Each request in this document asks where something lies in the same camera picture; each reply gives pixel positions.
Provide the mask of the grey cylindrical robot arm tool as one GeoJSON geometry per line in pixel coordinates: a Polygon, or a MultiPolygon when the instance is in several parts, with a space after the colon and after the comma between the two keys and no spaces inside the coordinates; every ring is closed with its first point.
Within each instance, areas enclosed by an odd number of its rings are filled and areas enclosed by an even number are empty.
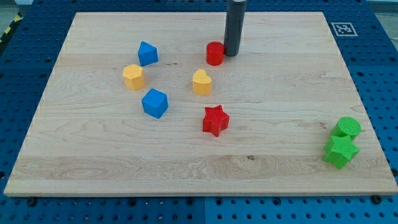
{"type": "Polygon", "coordinates": [[[224,54],[226,56],[234,57],[239,52],[246,4],[246,0],[228,1],[224,31],[224,54]]]}

